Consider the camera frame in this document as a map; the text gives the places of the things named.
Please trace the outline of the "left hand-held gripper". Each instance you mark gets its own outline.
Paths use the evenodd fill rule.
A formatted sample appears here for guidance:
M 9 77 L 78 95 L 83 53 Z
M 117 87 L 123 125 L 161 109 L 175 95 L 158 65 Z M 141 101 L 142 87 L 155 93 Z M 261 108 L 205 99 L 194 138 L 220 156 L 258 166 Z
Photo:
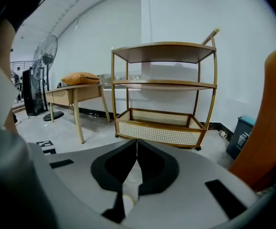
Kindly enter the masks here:
M 36 142 L 36 144 L 42 148 L 44 154 L 56 154 L 56 150 L 51 140 Z

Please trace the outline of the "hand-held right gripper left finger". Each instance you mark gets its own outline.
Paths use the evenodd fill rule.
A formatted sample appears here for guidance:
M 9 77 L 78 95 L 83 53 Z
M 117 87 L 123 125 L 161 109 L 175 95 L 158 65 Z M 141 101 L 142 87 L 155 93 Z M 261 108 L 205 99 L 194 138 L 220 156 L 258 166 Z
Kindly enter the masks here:
M 135 140 L 46 158 L 66 187 L 106 219 L 122 223 L 137 203 Z

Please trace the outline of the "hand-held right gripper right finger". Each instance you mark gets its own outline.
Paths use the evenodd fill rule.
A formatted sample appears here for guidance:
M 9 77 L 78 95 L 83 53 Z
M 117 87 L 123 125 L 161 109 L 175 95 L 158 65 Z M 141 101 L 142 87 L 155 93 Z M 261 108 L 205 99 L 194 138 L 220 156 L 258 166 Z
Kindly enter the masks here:
M 207 157 L 153 141 L 150 144 L 174 156 L 180 172 L 164 192 L 139 198 L 128 214 L 128 227 L 208 229 L 227 222 L 228 216 L 205 185 L 216 179 L 245 207 L 258 200 L 247 184 Z

